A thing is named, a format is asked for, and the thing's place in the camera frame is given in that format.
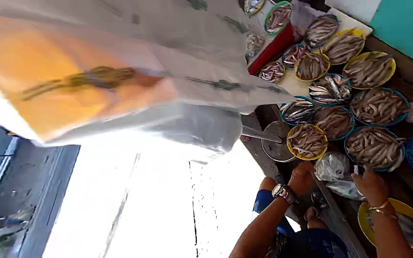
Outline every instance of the yellow plate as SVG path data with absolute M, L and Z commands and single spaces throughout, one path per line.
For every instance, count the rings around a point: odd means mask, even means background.
M 253 14 L 257 13 L 260 9 L 262 9 L 262 7 L 264 6 L 264 4 L 265 4 L 266 1 L 267 1 L 267 0 L 262 0 L 262 3 L 257 7 L 256 10 L 254 10 L 254 11 L 252 11 L 252 12 L 246 12 L 246 11 L 245 11 L 245 6 L 243 6 L 243 11 L 244 11 L 246 14 L 248 14 L 248 15 L 253 15 Z
M 293 128 L 288 132 L 288 137 L 290 137 L 290 136 L 293 134 L 294 130 L 295 130 L 297 127 L 303 126 L 303 125 L 305 125 L 305 124 L 300 124 L 300 125 L 297 125 L 297 126 L 293 127 Z M 320 128 L 318 128 L 318 126 L 315 126 L 315 125 L 312 125 L 312 124 L 309 124 L 309 126 L 315 128 L 318 132 L 324 134 L 323 131 L 322 131 Z M 324 142 L 328 142 L 328 138 L 326 138 L 325 135 L 323 135 L 323 141 L 324 141 Z M 293 148 L 291 148 L 291 146 L 290 146 L 290 139 L 288 139 L 288 138 L 286 139 L 286 145 L 288 145 L 288 149 L 290 149 L 290 152 L 291 152 L 293 155 L 295 155 L 295 156 L 298 157 L 299 159 L 303 159 L 303 160 L 319 159 L 319 158 L 321 158 L 321 156 L 324 155 L 324 153 L 325 153 L 326 150 L 328 149 L 328 146 L 326 146 L 326 147 L 324 148 L 324 150 L 320 152 L 320 154 L 318 154 L 318 155 L 316 155 L 316 156 L 314 156 L 314 157 L 311 157 L 311 158 L 306 158 L 306 157 L 302 157 L 300 154 L 296 154 L 296 153 L 294 152 Z
M 342 31 L 334 34 L 334 36 L 332 36 L 328 41 L 326 41 L 326 43 L 324 43 L 324 46 L 323 46 L 323 49 L 321 50 L 321 53 L 324 54 L 324 52 L 325 52 L 324 50 L 325 50 L 326 46 L 327 46 L 335 37 L 337 37 L 337 36 L 339 36 L 340 34 L 346 32 L 347 30 L 351 30 L 352 33 L 353 33 L 353 36 L 358 36 L 358 37 L 360 37 L 360 38 L 363 39 L 363 44 L 361 45 L 361 48 L 359 49 L 358 53 L 356 53 L 356 55 L 352 56 L 352 57 L 350 58 L 350 60 L 352 60 L 355 56 L 357 56 L 359 53 L 361 53 L 361 51 L 362 51 L 363 48 L 364 48 L 364 44 L 366 43 L 366 39 L 364 38 L 363 32 L 362 32 L 361 30 L 357 29 L 357 28 L 354 28 L 354 29 L 345 29 L 345 30 L 342 30 Z M 345 64 L 346 62 L 348 62 L 348 61 L 350 61 L 350 60 L 347 60 L 347 61 L 341 62 L 341 63 L 332 63 L 332 64 L 333 64 L 333 65 Z
M 285 75 L 285 73 L 286 73 L 286 69 L 284 68 L 284 65 L 283 65 L 280 61 L 270 62 L 270 63 L 266 64 L 264 67 L 267 67 L 267 65 L 273 64 L 273 63 L 279 63 L 279 64 L 281 64 L 281 67 L 283 67 L 283 76 L 281 76 L 281 78 L 279 79 L 278 82 L 274 82 L 274 83 L 273 83 L 273 84 L 278 84 L 278 83 L 283 79 L 283 77 L 284 77 L 284 75 Z M 262 75 L 262 71 L 259 72 L 258 77 L 261 78 L 261 75 Z
M 395 208 L 396 212 L 400 214 L 407 215 L 413 219 L 413 209 L 404 202 L 398 201 L 393 198 L 388 198 L 390 203 Z M 366 222 L 366 215 L 368 212 L 369 204 L 363 202 L 358 210 L 358 222 L 364 235 L 369 239 L 369 241 L 375 246 L 375 233 L 372 228 Z
M 359 56 L 356 56 L 355 58 L 352 58 L 350 61 L 348 61 L 347 64 L 345 65 L 344 69 L 342 70 L 342 75 L 344 75 L 344 71 L 348 69 L 348 67 L 350 66 L 350 64 L 351 64 L 352 62 L 354 62 L 354 61 L 362 58 L 363 56 L 367 55 L 368 53 L 372 53 L 373 55 L 379 55 L 379 54 L 387 55 L 387 53 L 385 53 L 385 52 L 380 52 L 380 51 L 365 52 L 365 53 L 363 53 L 363 54 L 361 54 L 361 55 L 359 55 Z M 376 85 L 376 86 L 374 86 L 374 87 L 359 88 L 359 87 L 356 87 L 356 86 L 353 84 L 353 82 L 351 82 L 351 81 L 350 81 L 350 84 L 352 85 L 352 88 L 360 89 L 360 90 L 366 90 L 366 89 L 371 89 L 371 88 L 380 87 L 380 86 L 382 86 L 383 84 L 385 84 L 385 83 L 393 76 L 393 74 L 395 74 L 395 71 L 396 71 L 396 61 L 395 61 L 394 58 L 393 58 L 392 61 L 391 61 L 390 67 L 391 67 L 391 73 L 390 73 L 390 75 L 389 75 L 385 80 L 383 80 L 383 82 L 379 83 L 378 85 Z
M 317 77 L 317 78 L 315 78 L 315 79 L 303 80 L 303 79 L 301 79 L 299 76 L 297 76 L 297 73 L 296 73 L 295 71 L 297 70 L 296 67 L 299 65 L 299 62 L 300 62 L 302 59 L 306 58 L 306 56 L 307 56 L 307 55 L 303 56 L 301 59 L 299 59 L 299 60 L 294 64 L 294 74 L 295 74 L 295 76 L 297 77 L 297 79 L 300 79 L 301 81 L 311 82 L 311 81 L 314 81 L 314 80 L 318 80 L 319 78 L 323 77 L 323 76 L 328 72 L 329 67 L 331 67 L 331 63 L 328 62 L 328 68 L 326 69 L 326 72 L 324 72 L 323 74 L 321 74 L 319 77 Z M 329 61 L 329 58 L 328 58 L 326 55 L 321 54 L 321 56 L 322 56 L 324 59 L 326 59 L 327 61 Z

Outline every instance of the blue plate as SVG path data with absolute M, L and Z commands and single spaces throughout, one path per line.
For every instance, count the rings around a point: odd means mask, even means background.
M 393 93 L 394 93 L 395 95 L 398 95 L 399 97 L 402 97 L 402 98 L 404 99 L 406 105 L 409 107 L 409 102 L 407 101 L 406 97 L 404 97 L 401 93 L 399 93 L 399 92 L 397 92 L 397 91 L 395 91 L 395 90 L 389 89 L 389 88 L 382 88 L 382 87 L 381 87 L 381 88 L 379 88 L 379 89 L 384 90 L 384 91 L 393 91 Z M 361 91 L 360 93 L 356 94 L 356 95 L 353 97 L 353 99 L 355 99 L 356 97 L 358 97 L 360 94 L 364 94 L 365 92 L 366 92 L 366 91 Z M 370 124 L 370 123 L 368 123 L 368 122 L 361 121 L 360 119 L 358 119 L 358 117 L 356 117 L 355 113 L 353 113 L 352 103 L 351 103 L 351 102 L 350 102 L 350 112 L 352 113 L 353 117 L 354 117 L 356 120 L 358 120 L 358 122 L 360 122 L 360 123 L 362 123 L 362 124 L 365 124 L 365 125 L 376 126 L 376 127 L 392 126 L 392 125 L 395 125 L 395 124 L 401 122 L 402 120 L 406 119 L 406 117 L 407 117 L 407 113 L 404 113 L 404 114 L 401 114 L 400 116 L 398 116 L 398 117 L 397 117 L 394 121 L 392 121 L 391 123 L 378 125 L 378 124 Z
M 336 74 L 337 74 L 337 73 L 326 73 L 324 76 L 329 75 L 329 76 L 333 77 L 333 76 L 336 75 Z M 345 77 L 344 77 L 343 75 L 341 75 L 341 74 L 337 74 L 337 75 L 339 75 L 342 79 L 345 79 Z M 352 91 L 352 86 L 350 85 L 350 81 L 347 81 L 347 86 L 348 86 L 348 88 L 350 88 L 350 92 L 351 92 L 351 91 Z M 318 105 L 325 106 L 325 107 L 330 107 L 330 106 L 335 106 L 335 105 L 339 105 L 339 104 L 340 104 L 339 102 L 332 103 L 332 104 L 321 104 L 321 103 L 317 102 L 317 101 L 314 100 L 314 99 L 312 99 L 312 102 L 317 103 Z
M 320 16 L 318 16 L 318 17 L 316 17 L 316 18 L 319 18 L 319 17 L 322 17 L 322 16 L 329 16 L 329 17 L 335 19 L 335 20 L 337 21 L 337 28 L 336 28 L 335 31 L 332 32 L 332 35 L 331 35 L 329 38 L 326 39 L 326 41 L 321 42 L 321 43 L 319 43 L 319 44 L 317 44 L 317 45 L 314 45 L 314 46 L 311 46 L 310 44 L 308 44 L 308 42 L 307 42 L 307 40 L 306 40 L 306 38 L 307 38 L 307 31 L 306 31 L 305 34 L 304 34 L 304 41 L 305 41 L 305 43 L 307 43 L 307 45 L 309 45 L 311 48 L 323 46 L 324 43 L 326 43 L 332 36 L 334 36 L 334 35 L 336 34 L 337 29 L 339 28 L 339 19 L 337 18 L 337 16 L 335 16 L 334 14 L 325 14 L 325 15 L 320 15 Z
M 347 156 L 348 156 L 355 164 L 358 164 L 358 165 L 360 165 L 361 167 L 364 167 L 364 164 L 358 163 L 358 162 L 356 161 L 356 158 L 355 158 L 354 156 L 348 154 L 347 141 L 348 141 L 348 138 L 350 137 L 351 134 L 353 134 L 353 133 L 355 133 L 356 131 L 359 131 L 359 130 L 361 130 L 361 129 L 363 129 L 363 128 L 366 128 L 366 127 L 376 127 L 376 126 L 360 126 L 360 127 L 356 128 L 355 130 L 350 131 L 350 133 L 347 135 L 347 137 L 345 137 L 345 141 L 344 141 L 345 153 L 347 154 Z M 395 138 L 398 138 L 398 136 L 397 136 L 396 134 L 390 132 L 387 128 L 384 128 L 384 129 L 386 129 L 386 132 L 389 133 L 391 136 L 393 136 L 393 137 L 395 137 Z M 406 157 L 406 149 L 405 149 L 405 147 L 404 147 L 404 144 L 401 144 L 401 150 L 402 150 L 402 155 L 403 155 L 403 157 L 405 158 L 405 157 Z M 388 168 L 376 168 L 376 169 L 374 169 L 374 170 L 375 170 L 375 171 L 386 171 L 386 172 L 388 172 Z
M 295 45 L 290 46 L 289 48 L 287 48 L 287 49 L 284 51 L 283 56 L 281 56 L 281 63 L 283 64 L 283 66 L 284 66 L 285 68 L 294 69 L 294 67 L 287 67 L 287 66 L 284 65 L 284 60 L 283 60 L 283 58 L 284 58 L 284 56 L 286 55 L 286 53 L 287 53 L 291 48 L 295 48 L 296 46 L 303 46 L 303 45 L 304 45 L 304 44 L 302 44 L 302 43 L 295 44 Z M 313 53 L 312 48 L 311 48 L 310 46 L 308 46 L 308 48 L 310 49 L 310 53 Z
M 294 96 L 294 97 L 295 97 L 295 98 L 305 99 L 305 100 L 307 100 L 307 101 L 312 102 L 309 98 L 304 97 L 304 96 Z M 280 106 L 280 117 L 281 117 L 281 119 L 282 119 L 285 123 L 287 123 L 287 124 L 297 125 L 297 123 L 293 123 L 293 122 L 287 121 L 286 119 L 284 119 L 284 117 L 283 117 L 283 115 L 282 115 L 282 110 L 281 110 L 281 108 L 282 108 L 283 106 L 287 105 L 287 104 L 289 104 L 289 103 L 283 103 L 283 104 Z M 314 114 L 315 114 L 315 112 L 313 112 L 312 116 L 311 116 L 310 119 L 307 121 L 309 124 L 311 123 Z
M 342 109 L 344 109 L 345 111 L 347 111 L 348 113 L 350 113 L 351 115 L 353 115 L 348 109 L 342 107 Z M 347 135 L 349 135 L 351 132 L 353 132 L 353 130 L 355 129 L 355 119 L 352 119 L 352 128 L 350 129 L 350 131 L 348 131 L 346 134 L 335 138 L 335 139 L 329 139 L 328 140 L 341 140 L 343 138 L 345 138 Z

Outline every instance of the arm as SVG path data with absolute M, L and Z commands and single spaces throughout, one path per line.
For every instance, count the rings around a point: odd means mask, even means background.
M 310 185 L 313 184 L 313 177 L 310 174 L 313 171 L 314 168 L 310 162 L 300 163 L 293 170 L 288 185 L 296 195 L 303 195 Z M 274 241 L 278 224 L 288 208 L 289 203 L 284 198 L 278 197 L 274 199 L 241 234 L 229 257 L 264 257 L 268 247 Z
M 358 190 L 367 198 L 371 207 L 379 207 L 388 200 L 388 190 L 383 179 L 374 170 L 366 168 L 363 178 L 352 174 Z M 396 211 L 389 203 L 382 209 L 385 214 L 372 212 L 377 257 L 413 258 L 413 252 L 398 225 L 390 215 Z

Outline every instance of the hand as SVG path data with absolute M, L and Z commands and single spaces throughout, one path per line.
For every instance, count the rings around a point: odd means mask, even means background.
M 310 161 L 299 163 L 299 166 L 293 170 L 288 185 L 297 196 L 304 195 L 315 182 L 311 174 L 313 172 L 315 172 L 315 168 Z
M 364 176 L 352 174 L 353 181 L 359 192 L 364 195 L 372 207 L 378 207 L 388 200 L 388 187 L 382 177 L 377 175 L 375 171 L 367 166 Z

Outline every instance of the blue wall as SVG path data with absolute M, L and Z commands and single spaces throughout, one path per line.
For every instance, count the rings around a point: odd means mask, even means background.
M 370 26 L 377 38 L 413 59 L 413 1 L 382 0 Z

